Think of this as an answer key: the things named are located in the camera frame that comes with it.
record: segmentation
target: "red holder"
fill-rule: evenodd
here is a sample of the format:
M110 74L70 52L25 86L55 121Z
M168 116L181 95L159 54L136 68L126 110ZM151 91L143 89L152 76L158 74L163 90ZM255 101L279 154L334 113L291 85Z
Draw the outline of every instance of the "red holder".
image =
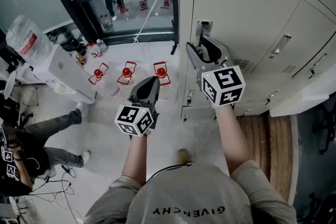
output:
M101 78L106 74L106 71L107 71L108 69L109 69L109 67L108 67L105 63L102 63L102 64L100 65L99 69L96 69L96 70L94 71L94 75L91 76L91 77L89 78L90 83L93 84L93 85L96 85L96 83L97 83L99 80L101 80ZM96 78L96 81L95 81L95 82L93 82L93 81L91 80L91 78L93 78L93 77Z
M128 8L126 8L125 5L118 5L118 10L120 11L120 13L124 13L128 11Z
M148 2L147 0L139 1L140 10L148 9Z
M125 68L122 70L122 75L117 80L118 83L128 85L130 80L132 79L132 75L135 72L135 67L137 63L127 61L125 63Z
M164 0L161 8L169 9L171 4L172 4L172 0Z
M160 80L160 85L164 86L170 84L171 82L167 73L166 62L156 62L153 64L153 66L155 74L158 76Z

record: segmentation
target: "shoe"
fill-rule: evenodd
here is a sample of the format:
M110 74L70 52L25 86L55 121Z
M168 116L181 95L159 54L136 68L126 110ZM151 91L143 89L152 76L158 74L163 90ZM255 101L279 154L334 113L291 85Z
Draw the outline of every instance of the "shoe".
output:
M182 148L177 152L177 164L193 163L189 150Z
M81 157L83 158L83 166L85 165L85 163L87 163L91 157L91 152L90 151L84 151L81 154Z
M83 102L79 102L76 105L76 109L79 109L80 115L81 115L82 118L86 118L88 116L88 113L89 113L89 105L88 104L84 104Z

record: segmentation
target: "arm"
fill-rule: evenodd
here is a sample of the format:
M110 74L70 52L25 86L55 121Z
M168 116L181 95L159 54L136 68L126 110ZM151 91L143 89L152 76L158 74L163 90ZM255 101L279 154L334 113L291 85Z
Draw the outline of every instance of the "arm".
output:
M20 175L20 181L32 190L33 189L33 183L30 180L30 176L28 174L28 171L27 171L25 165L21 161L21 157L20 157L18 151L15 151L13 153L13 157L14 157L15 165L16 165L17 170L18 170L19 175Z
M247 140L230 105L216 109L220 137L230 174L251 159Z
M276 192L262 170L252 161L246 138L231 106L220 106L216 113L231 178L244 190L251 206L271 215L276 223L297 223L294 208Z
M8 135L8 140L14 140L14 141L16 140L17 141L16 135L14 133L9 134ZM17 143L16 144L14 143L14 144L9 144L8 147L9 148L18 148L18 145L17 145ZM30 180L30 176L28 174L28 171L27 171L25 165L21 161L21 157L20 157L19 152L14 151L13 152L13 157L14 157L15 165L16 165L17 170L18 170L19 175L20 175L20 181L32 190L33 189L33 183Z
M147 136L133 136L121 175L134 179L141 186L146 183Z
M92 205L85 224L125 222L130 204L146 183L147 137L133 136L121 177Z

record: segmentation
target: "wooden board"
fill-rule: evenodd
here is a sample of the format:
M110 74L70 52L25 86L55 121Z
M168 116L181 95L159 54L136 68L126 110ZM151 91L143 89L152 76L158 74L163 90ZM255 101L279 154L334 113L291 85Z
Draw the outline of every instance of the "wooden board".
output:
M254 160L274 188L288 200L292 173L292 138L288 116L238 117Z

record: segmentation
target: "red bottle cap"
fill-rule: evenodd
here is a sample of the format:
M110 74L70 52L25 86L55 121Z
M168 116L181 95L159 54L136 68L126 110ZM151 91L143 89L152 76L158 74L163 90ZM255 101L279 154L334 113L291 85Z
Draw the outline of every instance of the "red bottle cap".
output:
M101 77L102 74L103 74L103 72L102 72L100 69L96 69L96 70L94 71L94 75L95 75L97 78Z
M157 75L158 75L159 78L164 78L167 75L167 72L164 68L160 67L157 70Z
M122 74L125 78L128 78L132 75L132 72L131 70L128 68L128 67L125 67L123 70L122 70Z

